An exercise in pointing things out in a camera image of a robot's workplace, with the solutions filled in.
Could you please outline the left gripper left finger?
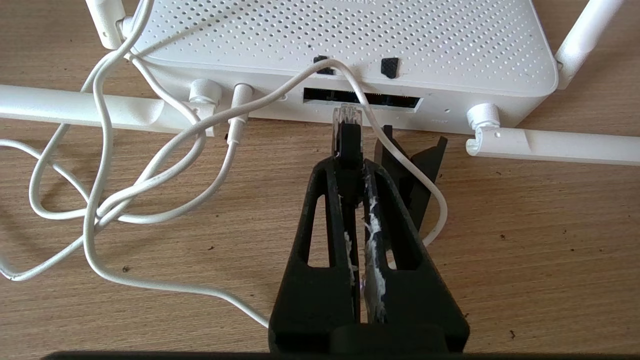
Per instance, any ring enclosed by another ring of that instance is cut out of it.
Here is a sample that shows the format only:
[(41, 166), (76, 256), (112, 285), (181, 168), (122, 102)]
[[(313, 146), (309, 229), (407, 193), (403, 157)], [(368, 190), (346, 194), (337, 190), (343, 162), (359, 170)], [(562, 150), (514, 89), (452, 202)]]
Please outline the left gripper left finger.
[[(329, 353), (332, 333), (361, 319), (355, 206), (339, 196), (337, 161), (311, 171), (301, 216), (269, 320), (272, 353)], [(326, 268), (310, 266), (318, 198), (325, 200)]]

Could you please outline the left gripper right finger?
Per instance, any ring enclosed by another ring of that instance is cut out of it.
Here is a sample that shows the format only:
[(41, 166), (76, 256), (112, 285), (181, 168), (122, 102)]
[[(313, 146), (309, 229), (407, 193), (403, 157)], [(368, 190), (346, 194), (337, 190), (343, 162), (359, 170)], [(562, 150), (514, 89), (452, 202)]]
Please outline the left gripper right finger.
[(368, 323), (418, 346), (462, 353), (470, 326), (418, 238), (393, 180), (366, 160), (363, 181)]

